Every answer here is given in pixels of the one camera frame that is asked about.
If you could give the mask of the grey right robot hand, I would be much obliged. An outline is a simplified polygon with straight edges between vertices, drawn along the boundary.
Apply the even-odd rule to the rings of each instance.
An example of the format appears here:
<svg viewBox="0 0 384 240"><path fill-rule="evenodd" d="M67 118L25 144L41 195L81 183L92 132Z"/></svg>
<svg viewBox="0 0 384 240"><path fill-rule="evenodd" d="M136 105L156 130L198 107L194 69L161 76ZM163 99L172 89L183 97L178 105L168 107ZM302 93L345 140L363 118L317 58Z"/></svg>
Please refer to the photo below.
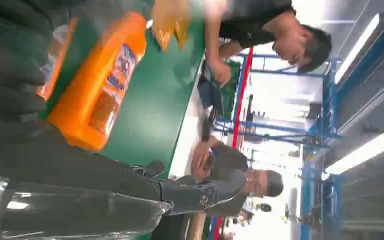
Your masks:
<svg viewBox="0 0 384 240"><path fill-rule="evenodd" d="M39 120L0 121L0 240L152 231L173 209L161 181L69 146Z"/></svg>

